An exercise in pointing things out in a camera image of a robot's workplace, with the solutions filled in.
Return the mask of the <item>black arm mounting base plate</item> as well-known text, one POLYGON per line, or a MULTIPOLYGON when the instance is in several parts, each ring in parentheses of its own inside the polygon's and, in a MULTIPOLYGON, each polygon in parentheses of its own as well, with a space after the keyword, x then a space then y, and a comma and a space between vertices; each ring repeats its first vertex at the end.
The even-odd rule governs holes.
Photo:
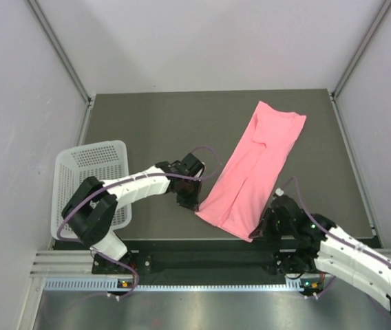
POLYGON ((203 272, 212 276, 216 271, 244 272, 268 276, 316 273, 313 259, 301 251, 292 239, 281 241, 254 240, 251 243, 237 239, 226 240, 129 240, 128 253, 115 264, 95 254, 93 274, 126 274, 126 264, 136 270, 142 279, 148 276, 171 276, 182 272, 189 276, 203 272))

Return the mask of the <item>pink t shirt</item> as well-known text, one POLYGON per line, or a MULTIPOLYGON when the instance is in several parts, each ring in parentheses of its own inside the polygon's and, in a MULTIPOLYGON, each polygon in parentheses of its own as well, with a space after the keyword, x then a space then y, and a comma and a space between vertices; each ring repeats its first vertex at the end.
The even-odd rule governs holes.
POLYGON ((207 223, 251 242, 252 231, 307 117, 260 101, 232 155, 195 213, 207 223))

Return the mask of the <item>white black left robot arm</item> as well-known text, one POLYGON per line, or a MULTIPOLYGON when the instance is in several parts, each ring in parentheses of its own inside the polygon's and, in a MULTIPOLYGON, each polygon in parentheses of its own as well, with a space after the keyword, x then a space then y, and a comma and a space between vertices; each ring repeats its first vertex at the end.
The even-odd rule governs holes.
POLYGON ((182 160, 159 162, 143 172, 122 179, 83 180, 61 212, 63 225, 68 225, 80 243, 107 257, 115 272, 131 266, 127 246, 111 229, 116 211, 156 195, 174 193, 179 206, 198 210, 198 195, 205 165, 193 153, 182 160))

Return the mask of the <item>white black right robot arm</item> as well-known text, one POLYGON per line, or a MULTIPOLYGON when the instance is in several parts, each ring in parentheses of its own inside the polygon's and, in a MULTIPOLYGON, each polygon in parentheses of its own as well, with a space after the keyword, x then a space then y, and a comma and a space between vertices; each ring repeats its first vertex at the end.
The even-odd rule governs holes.
POLYGON ((249 238, 274 241, 284 235, 296 239, 298 246, 281 261, 281 271, 330 274, 367 294, 391 315, 391 258, 287 195, 275 197, 264 209, 249 238))

